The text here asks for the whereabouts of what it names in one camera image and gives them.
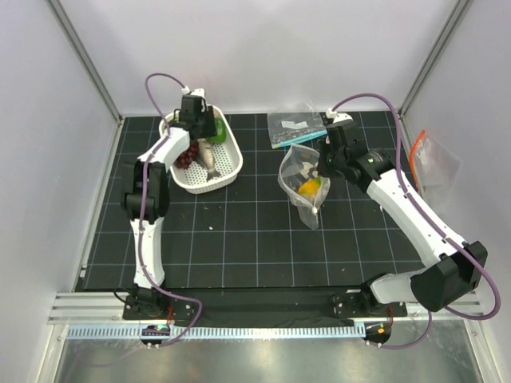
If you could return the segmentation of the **green toy bell pepper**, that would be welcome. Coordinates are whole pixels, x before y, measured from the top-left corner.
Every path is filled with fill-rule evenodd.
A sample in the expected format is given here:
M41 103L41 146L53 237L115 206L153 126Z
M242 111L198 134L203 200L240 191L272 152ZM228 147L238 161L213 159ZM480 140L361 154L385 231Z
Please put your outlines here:
M216 117L214 122L216 127L216 135L210 136L208 141L213 144L222 144L226 141L227 138L226 125L221 117Z

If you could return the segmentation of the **grey toy fish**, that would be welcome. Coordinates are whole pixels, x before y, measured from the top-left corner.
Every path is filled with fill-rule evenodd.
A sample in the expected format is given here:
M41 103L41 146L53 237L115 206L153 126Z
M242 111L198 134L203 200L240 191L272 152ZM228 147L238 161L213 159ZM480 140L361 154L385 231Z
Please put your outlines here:
M212 144L204 138L197 140L198 153L196 156L196 162L206 170L207 178L206 181L213 180L220 176L216 170L215 158L212 152Z

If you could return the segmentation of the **yellow green toy mango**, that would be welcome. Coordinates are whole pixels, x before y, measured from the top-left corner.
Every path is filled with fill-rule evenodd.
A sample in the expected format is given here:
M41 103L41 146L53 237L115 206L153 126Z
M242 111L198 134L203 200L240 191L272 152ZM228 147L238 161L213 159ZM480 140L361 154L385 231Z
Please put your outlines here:
M319 177L316 177L314 179L308 180L304 184L302 184L299 189L298 193L300 195L309 195L313 196L316 195L318 190L321 188L322 180Z

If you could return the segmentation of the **clear white-dotted zip bag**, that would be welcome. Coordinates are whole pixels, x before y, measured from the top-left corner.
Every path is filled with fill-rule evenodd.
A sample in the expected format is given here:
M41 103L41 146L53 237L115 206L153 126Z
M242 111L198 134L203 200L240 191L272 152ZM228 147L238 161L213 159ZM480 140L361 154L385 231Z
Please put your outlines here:
M319 152L292 144L279 166L278 183L296 207L302 223L317 229L319 211L331 187L330 179L319 174Z

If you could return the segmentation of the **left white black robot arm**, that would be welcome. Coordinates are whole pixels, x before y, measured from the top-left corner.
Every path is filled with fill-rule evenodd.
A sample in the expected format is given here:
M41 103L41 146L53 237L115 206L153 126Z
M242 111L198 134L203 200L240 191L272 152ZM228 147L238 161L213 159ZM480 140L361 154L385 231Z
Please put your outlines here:
M168 313L169 296L161 258L161 232L169 208L168 171L193 140L216 135L214 112L205 91L195 89L181 98L158 141L134 161L123 164L121 207L133 231L136 271L126 304L151 319Z

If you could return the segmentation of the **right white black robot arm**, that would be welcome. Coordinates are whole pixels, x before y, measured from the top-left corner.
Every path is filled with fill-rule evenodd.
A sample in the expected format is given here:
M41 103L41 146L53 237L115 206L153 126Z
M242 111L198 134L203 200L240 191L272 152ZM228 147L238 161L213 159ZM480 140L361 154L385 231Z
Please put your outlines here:
M362 311L380 315L389 303L418 302L432 312L478 287L488 251L450 230L420 198L384 149L370 150L362 129L349 116L326 119L327 138L319 142L319 174L344 176L366 193L402 230L418 253L422 269L381 274L365 283Z

